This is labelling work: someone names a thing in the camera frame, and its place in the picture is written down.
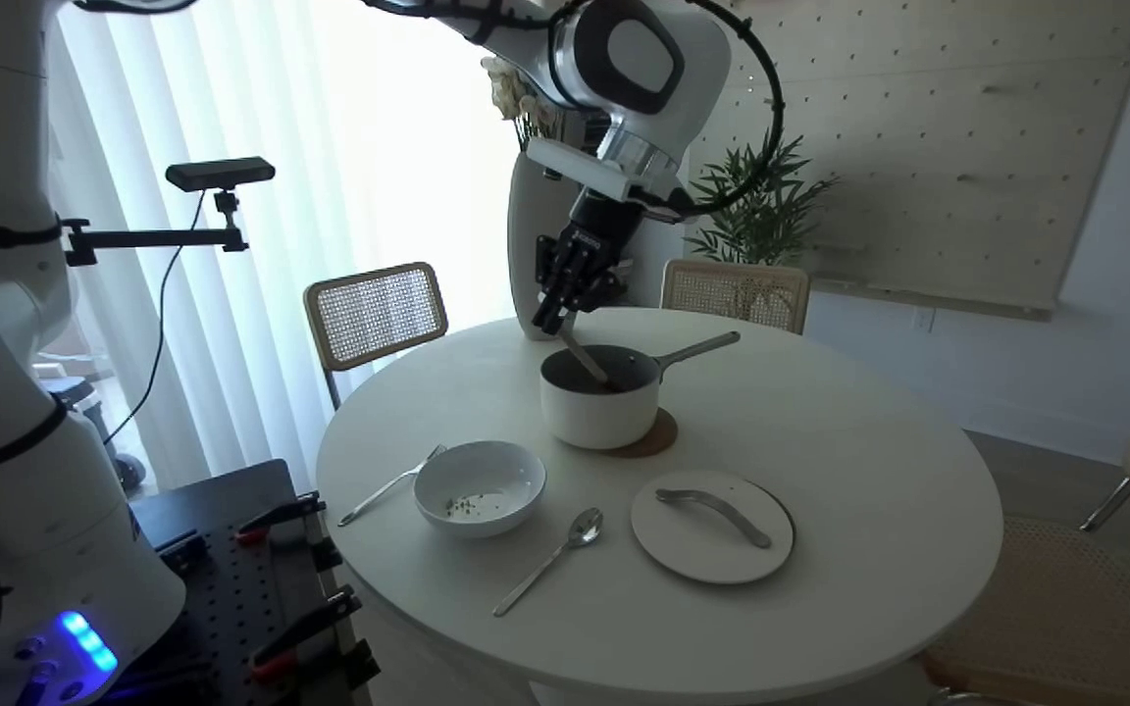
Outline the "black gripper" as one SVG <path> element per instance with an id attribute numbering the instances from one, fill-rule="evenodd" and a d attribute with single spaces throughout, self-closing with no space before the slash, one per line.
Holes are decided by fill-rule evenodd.
<path id="1" fill-rule="evenodd" d="M 539 242 L 539 334 L 558 334 L 566 318 L 592 315 L 621 296 L 617 262 L 641 223 L 641 204 L 617 204 L 597 191 L 574 200 L 561 236 Z"/>

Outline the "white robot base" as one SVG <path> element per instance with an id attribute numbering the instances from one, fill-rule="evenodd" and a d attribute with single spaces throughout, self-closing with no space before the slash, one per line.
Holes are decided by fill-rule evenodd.
<path id="1" fill-rule="evenodd" d="M 70 288 L 47 198 L 47 25 L 63 0 L 0 0 L 0 698 L 29 647 L 77 667 L 60 698 L 106 692 L 180 617 L 185 583 L 140 538 L 97 428 L 30 378 Z"/>

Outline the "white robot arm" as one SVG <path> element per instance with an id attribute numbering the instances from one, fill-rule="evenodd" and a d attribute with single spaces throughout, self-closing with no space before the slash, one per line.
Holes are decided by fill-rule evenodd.
<path id="1" fill-rule="evenodd" d="M 600 117 L 578 151 L 531 131 L 507 204 L 507 266 L 526 336 L 558 336 L 574 315 L 621 296 L 617 266 L 646 219 L 682 223 L 748 198 L 783 132 L 779 75 L 752 25 L 716 0 L 363 0 L 387 17 L 440 20 L 489 50 L 532 98 L 569 117 Z M 728 46 L 747 46 L 770 85 L 756 165 L 732 191 L 694 200 L 682 157 L 705 131 Z"/>

